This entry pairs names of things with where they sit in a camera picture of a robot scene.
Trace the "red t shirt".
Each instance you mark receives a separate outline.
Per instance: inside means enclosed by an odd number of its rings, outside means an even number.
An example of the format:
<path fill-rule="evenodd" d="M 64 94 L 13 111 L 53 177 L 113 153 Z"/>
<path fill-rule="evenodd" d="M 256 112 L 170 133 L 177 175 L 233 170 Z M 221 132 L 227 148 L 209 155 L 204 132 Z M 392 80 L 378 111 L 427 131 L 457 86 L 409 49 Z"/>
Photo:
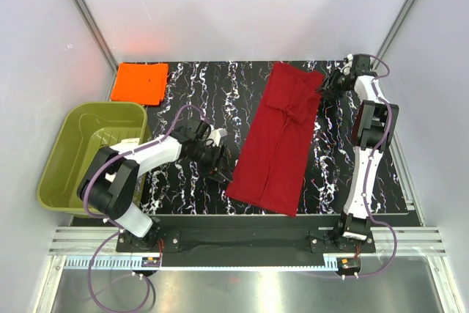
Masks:
<path fill-rule="evenodd" d="M 276 62 L 226 195 L 296 216 L 321 101 L 323 74 Z"/>

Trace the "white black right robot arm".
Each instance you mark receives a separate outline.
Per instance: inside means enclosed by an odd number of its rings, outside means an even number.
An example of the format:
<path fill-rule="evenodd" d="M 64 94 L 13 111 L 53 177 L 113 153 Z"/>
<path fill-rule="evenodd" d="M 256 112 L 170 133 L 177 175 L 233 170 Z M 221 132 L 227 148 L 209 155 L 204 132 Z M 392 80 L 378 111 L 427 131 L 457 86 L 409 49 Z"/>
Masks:
<path fill-rule="evenodd" d="M 399 116 L 398 105 L 389 103 L 378 85 L 378 80 L 385 78 L 390 70 L 385 66 L 386 74 L 380 76 L 373 69 L 377 60 L 370 54 L 349 54 L 344 65 L 334 69 L 317 90 L 330 99 L 354 91 L 361 102 L 352 128 L 355 162 L 350 192 L 330 237 L 330 242 L 344 252 L 372 241 L 371 226 L 377 223 L 371 215 L 375 178 Z"/>

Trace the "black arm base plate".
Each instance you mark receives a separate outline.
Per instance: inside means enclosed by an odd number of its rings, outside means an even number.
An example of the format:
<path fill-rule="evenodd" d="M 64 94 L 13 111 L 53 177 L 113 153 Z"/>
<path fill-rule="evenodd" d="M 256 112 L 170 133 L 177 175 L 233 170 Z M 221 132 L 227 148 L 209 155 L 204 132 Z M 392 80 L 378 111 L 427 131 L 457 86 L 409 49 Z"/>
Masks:
<path fill-rule="evenodd" d="M 118 252 L 160 254 L 163 266 L 229 268 L 312 267 L 325 254 L 340 257 L 376 252 L 374 238 L 365 243 L 334 243 L 338 215 L 186 216 L 158 215 L 158 225 L 144 246 L 130 233 L 117 240 Z"/>

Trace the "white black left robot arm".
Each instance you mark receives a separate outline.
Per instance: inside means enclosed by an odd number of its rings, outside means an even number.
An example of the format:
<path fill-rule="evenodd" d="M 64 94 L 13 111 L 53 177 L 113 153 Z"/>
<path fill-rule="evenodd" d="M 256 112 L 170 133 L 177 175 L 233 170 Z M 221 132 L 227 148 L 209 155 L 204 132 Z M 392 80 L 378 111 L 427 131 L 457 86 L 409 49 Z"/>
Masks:
<path fill-rule="evenodd" d="M 228 150 L 221 143 L 226 135 L 224 128 L 191 119 L 144 144 L 121 141 L 104 146 L 92 159 L 77 196 L 85 206 L 93 207 L 117 224 L 134 246 L 151 251 L 162 242 L 158 220 L 150 218 L 134 203 L 137 182 L 147 172 L 184 158 L 218 183 L 231 181 Z"/>

